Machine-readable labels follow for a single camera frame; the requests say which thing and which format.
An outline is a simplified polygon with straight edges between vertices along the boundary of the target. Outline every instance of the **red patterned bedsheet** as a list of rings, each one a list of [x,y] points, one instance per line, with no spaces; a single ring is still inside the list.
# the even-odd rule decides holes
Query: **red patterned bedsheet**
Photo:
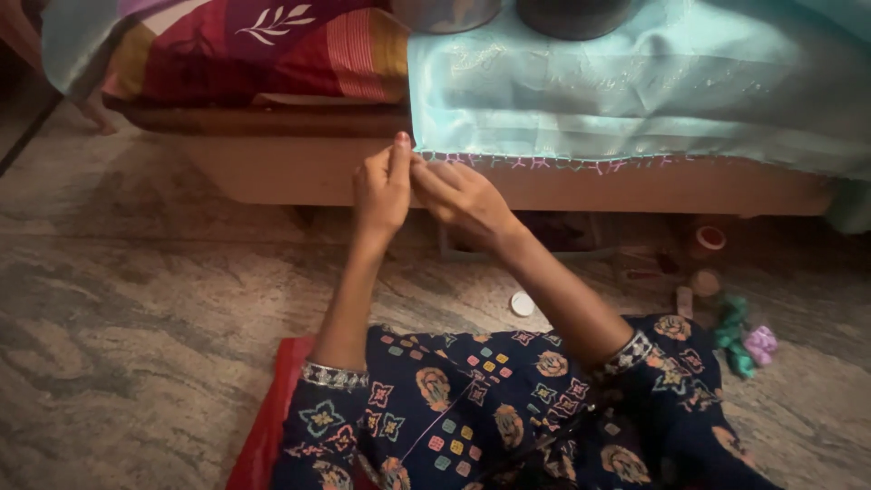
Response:
[[[185,0],[121,38],[104,93],[154,106],[399,103],[408,31],[378,0]]]

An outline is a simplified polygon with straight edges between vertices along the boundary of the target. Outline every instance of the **sleeve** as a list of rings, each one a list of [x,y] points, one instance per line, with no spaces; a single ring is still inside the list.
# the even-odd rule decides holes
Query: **sleeve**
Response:
[[[712,351],[686,342],[691,325],[681,316],[663,316],[656,325],[649,332],[654,342],[638,330],[595,373],[604,387],[621,392],[620,403],[633,414],[652,472],[670,488],[778,488],[753,469],[726,422],[719,404],[719,363]]]
[[[272,488],[352,488],[357,421],[368,394],[367,373],[306,361],[283,424]]]

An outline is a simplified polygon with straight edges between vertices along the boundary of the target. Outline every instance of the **embroidered sleeve cuff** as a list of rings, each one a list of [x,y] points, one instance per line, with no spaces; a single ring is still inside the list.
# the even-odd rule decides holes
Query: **embroidered sleeve cuff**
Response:
[[[629,370],[635,364],[644,361],[653,349],[653,344],[641,330],[635,332],[635,336],[623,349],[620,350],[610,361],[600,369],[593,372],[593,376],[599,381],[608,377],[616,376]]]
[[[336,390],[368,388],[369,374],[365,371],[335,369],[306,361],[302,365],[301,378],[308,383]]]

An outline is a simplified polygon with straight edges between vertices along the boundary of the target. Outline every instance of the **green thread skein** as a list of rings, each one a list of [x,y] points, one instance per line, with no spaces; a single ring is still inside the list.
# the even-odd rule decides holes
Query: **green thread skein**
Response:
[[[742,327],[747,320],[747,300],[741,296],[724,295],[719,326],[714,330],[717,347],[726,351],[729,369],[748,379],[756,374],[756,363],[741,343]]]

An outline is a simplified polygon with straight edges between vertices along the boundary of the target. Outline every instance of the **marble floor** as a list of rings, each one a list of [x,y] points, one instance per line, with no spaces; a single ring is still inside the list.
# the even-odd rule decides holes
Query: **marble floor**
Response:
[[[299,229],[281,208],[224,198],[185,159],[113,116],[93,135],[62,105],[0,179],[0,488],[223,488],[282,337],[313,332],[350,214]],[[726,412],[761,470],[791,489],[871,487],[871,241],[815,220],[751,220],[715,267],[781,347]],[[413,213],[375,292],[407,330],[544,330],[512,316],[517,284],[443,262]],[[575,266],[625,313],[667,289]]]

